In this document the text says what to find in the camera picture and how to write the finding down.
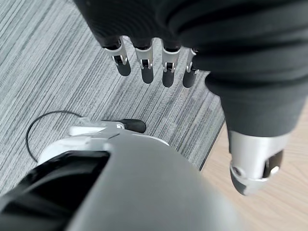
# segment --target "black plastic part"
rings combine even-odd
[[[231,180],[232,183],[235,187],[235,189],[243,196],[245,196],[245,190],[246,190],[246,185],[243,185],[242,183],[240,183],[235,176],[232,174],[231,170],[230,170],[230,175],[231,175]]]
[[[181,43],[176,40],[165,40],[163,39],[163,45],[166,51],[176,52],[181,48]]]
[[[190,88],[193,86],[195,80],[196,80],[196,72],[195,70],[191,70],[190,72],[187,72],[185,70],[185,74],[183,76],[183,86],[186,88]]]
[[[99,44],[107,49],[116,50],[121,46],[120,36],[96,37]]]
[[[170,88],[172,86],[173,80],[174,80],[174,72],[172,73],[171,70],[163,72],[163,85],[166,88]]]
[[[152,38],[130,38],[130,41],[133,43],[135,48],[140,50],[149,49],[152,45]]]
[[[147,84],[152,83],[154,80],[153,68],[149,69],[145,66],[144,69],[141,69],[141,75],[143,81]]]
[[[117,67],[117,70],[120,73],[120,75],[122,75],[122,76],[129,76],[130,75],[131,69],[130,69],[130,64],[129,64],[128,60],[127,60],[125,65],[119,64],[116,67]]]
[[[146,124],[139,119],[121,119],[115,121],[124,124],[125,129],[130,131],[135,131],[139,133],[144,133],[146,131]]]

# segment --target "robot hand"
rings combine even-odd
[[[74,1],[121,75],[130,74],[122,35],[135,47],[145,83],[153,80],[154,37],[163,44],[165,87],[181,46],[191,48],[185,87],[198,69],[211,71],[205,83],[221,99],[231,178],[241,194],[279,170],[308,93],[307,0]]]

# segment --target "gray carpet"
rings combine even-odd
[[[164,139],[197,168],[224,117],[219,98],[199,73],[182,86],[187,50],[181,50],[174,85],[161,83],[161,44],[154,43],[154,82],[146,85],[126,38],[132,72],[120,76],[69,0],[0,0],[0,194],[35,166],[24,135],[44,112],[71,110],[93,120],[139,118],[146,134]],[[39,152],[64,137],[76,118],[50,115],[35,127],[30,147]]]

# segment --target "wire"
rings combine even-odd
[[[75,112],[71,112],[71,111],[67,111],[67,110],[59,110],[59,111],[52,111],[52,112],[47,112],[44,113],[42,115],[40,115],[39,117],[37,117],[28,127],[28,130],[26,132],[26,137],[25,137],[25,141],[26,141],[26,148],[28,151],[29,156],[31,157],[31,159],[33,161],[35,161],[36,163],[38,162],[38,160],[34,157],[33,153],[31,152],[30,148],[29,148],[29,133],[33,127],[33,125],[38,122],[40,119],[42,119],[43,117],[50,115],[50,114],[56,114],[56,113],[66,113],[66,114],[71,114],[71,115],[75,115],[78,116],[79,118],[82,117],[81,115],[75,113]]]

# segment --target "light wood surface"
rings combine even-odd
[[[233,187],[227,129],[223,127],[202,170],[238,207],[252,231],[308,231],[308,103],[284,153],[280,172],[257,195]]]

